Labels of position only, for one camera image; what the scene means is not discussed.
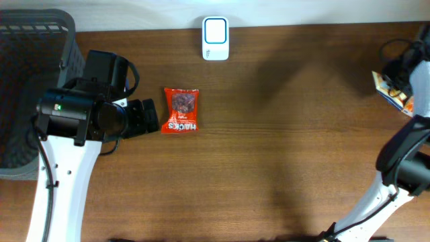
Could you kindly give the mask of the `beige snack bag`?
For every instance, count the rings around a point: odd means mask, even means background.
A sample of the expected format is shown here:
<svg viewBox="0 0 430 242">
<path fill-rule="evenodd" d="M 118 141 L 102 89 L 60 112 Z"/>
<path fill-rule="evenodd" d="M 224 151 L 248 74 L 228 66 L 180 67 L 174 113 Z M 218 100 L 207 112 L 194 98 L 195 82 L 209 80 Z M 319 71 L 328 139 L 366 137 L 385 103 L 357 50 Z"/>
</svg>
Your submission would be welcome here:
<svg viewBox="0 0 430 242">
<path fill-rule="evenodd" d="M 372 71 L 372 77 L 374 79 L 374 85 L 376 91 L 392 106 L 403 114 L 412 117 L 413 116 L 413 96 L 404 94 L 403 92 L 391 88 L 387 82 L 383 79 L 382 75 Z"/>
</svg>

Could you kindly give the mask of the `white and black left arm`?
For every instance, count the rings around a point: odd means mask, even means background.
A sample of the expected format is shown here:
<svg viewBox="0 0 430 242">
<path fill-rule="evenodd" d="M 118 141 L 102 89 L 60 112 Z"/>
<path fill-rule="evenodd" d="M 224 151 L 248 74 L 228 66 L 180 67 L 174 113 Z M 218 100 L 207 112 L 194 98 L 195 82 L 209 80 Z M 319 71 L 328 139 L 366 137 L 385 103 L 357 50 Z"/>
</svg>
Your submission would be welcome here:
<svg viewBox="0 0 430 242">
<path fill-rule="evenodd" d="M 87 190 L 99 157 L 121 140 L 159 131 L 152 99 L 128 100 L 140 75 L 112 52 L 89 52 L 83 74 L 48 89 L 32 118 L 39 173 L 27 241 L 80 241 Z"/>
</svg>

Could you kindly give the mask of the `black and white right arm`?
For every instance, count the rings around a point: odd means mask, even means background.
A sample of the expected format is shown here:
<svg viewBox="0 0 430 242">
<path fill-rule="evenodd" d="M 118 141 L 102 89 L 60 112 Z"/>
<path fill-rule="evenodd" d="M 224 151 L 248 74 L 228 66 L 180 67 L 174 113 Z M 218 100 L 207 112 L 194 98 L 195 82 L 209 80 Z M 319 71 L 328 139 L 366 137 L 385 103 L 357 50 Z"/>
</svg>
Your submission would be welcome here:
<svg viewBox="0 0 430 242">
<path fill-rule="evenodd" d="M 400 56 L 390 60 L 382 78 L 413 100 L 410 121 L 382 148 L 369 190 L 320 241 L 373 241 L 374 233 L 402 205 L 429 190 L 429 26 L 423 26 Z"/>
</svg>

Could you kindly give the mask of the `red candy bag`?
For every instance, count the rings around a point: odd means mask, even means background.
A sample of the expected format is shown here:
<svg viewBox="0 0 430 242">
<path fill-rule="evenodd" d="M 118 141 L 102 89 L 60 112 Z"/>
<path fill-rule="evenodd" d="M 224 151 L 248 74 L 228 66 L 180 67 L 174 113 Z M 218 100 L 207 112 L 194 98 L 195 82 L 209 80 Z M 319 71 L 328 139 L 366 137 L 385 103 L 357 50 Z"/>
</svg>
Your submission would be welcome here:
<svg viewBox="0 0 430 242">
<path fill-rule="evenodd" d="M 199 130 L 198 89 L 164 88 L 169 119 L 161 127 L 162 134 L 180 134 Z"/>
</svg>

